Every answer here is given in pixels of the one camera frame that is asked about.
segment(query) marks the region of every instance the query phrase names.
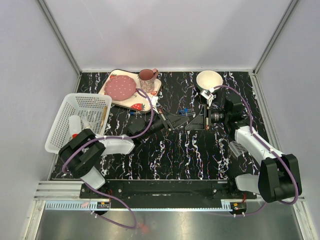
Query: black marble tabletop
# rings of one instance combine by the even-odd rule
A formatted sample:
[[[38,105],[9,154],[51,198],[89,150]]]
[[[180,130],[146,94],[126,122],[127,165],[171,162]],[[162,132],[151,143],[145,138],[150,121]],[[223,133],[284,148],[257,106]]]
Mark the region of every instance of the black marble tabletop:
[[[83,73],[79,93],[96,94],[109,76],[109,72]],[[184,108],[198,114],[201,103],[196,87],[198,72],[161,72],[162,81],[158,103],[171,113],[178,114]],[[253,116],[253,127],[268,141],[264,122],[248,72],[219,72],[225,85],[235,88],[247,100]],[[219,109],[229,90],[220,89],[211,108]],[[106,135],[126,133],[129,120],[148,118],[149,114],[134,116],[130,110],[113,105],[110,109]],[[101,157],[95,167],[106,179],[125,180],[217,180],[228,179],[235,171],[258,173],[258,165],[249,153],[235,159],[228,148],[230,140],[222,124],[214,124],[210,130],[190,130],[180,127],[174,131],[161,130],[144,140],[145,146],[136,153],[114,154]],[[62,161],[58,159],[51,179],[72,179],[62,173]]]

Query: white plastic basket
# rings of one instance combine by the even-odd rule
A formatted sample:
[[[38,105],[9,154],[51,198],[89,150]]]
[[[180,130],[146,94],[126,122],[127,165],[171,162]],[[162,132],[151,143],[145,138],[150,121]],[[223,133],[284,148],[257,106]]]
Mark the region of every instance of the white plastic basket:
[[[71,140],[69,117],[72,115],[85,116],[89,122],[95,122],[92,129],[95,134],[100,134],[101,130],[105,131],[111,103],[111,97],[102,94],[71,93],[65,96],[45,142],[45,150],[58,154],[59,150]],[[101,127],[105,107],[107,111]],[[83,129],[84,124],[81,121],[81,130]]]

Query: mug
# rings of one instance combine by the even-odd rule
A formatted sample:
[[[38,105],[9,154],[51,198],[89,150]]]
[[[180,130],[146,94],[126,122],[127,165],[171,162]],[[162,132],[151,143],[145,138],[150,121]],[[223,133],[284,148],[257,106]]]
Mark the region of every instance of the mug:
[[[159,74],[159,71],[155,68],[143,69],[139,72],[138,78],[140,81],[140,88],[146,93],[151,93],[155,89],[155,80]]]

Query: white bowl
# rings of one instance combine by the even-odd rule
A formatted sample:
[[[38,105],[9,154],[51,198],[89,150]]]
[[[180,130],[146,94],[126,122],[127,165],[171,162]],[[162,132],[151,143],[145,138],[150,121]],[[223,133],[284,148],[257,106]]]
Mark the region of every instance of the white bowl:
[[[200,91],[209,90],[216,86],[222,85],[223,82],[224,81],[220,74],[215,71],[202,71],[198,74],[198,76],[196,76],[196,85],[200,89]]]

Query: tray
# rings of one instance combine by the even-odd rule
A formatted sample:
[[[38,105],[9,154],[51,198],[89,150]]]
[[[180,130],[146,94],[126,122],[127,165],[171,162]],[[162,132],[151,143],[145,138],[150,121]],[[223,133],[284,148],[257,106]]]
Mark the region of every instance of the tray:
[[[110,73],[109,77],[107,78],[107,80],[103,84],[101,90],[99,91],[99,94],[105,95],[105,86],[106,86],[107,82],[110,80],[110,78],[112,78],[113,76],[116,76],[116,75],[126,75],[126,76],[129,76],[130,78],[133,78],[136,83],[136,87],[140,88],[138,74],[132,73],[129,71],[123,71],[120,69],[116,69]],[[152,96],[157,96],[160,89],[161,89],[161,85],[162,85],[161,81],[158,78],[156,78],[154,81],[154,90],[152,92],[148,93],[148,96],[150,98]],[[147,113],[151,110],[149,101],[146,98],[144,98],[143,96],[140,96],[137,92],[135,92],[130,98],[128,98],[126,100],[123,100],[123,101],[112,100],[112,103],[115,105],[127,108],[127,109],[132,109],[134,111],[137,111],[137,109],[132,108],[132,106],[138,104],[137,107],[140,108],[139,111],[142,113]]]

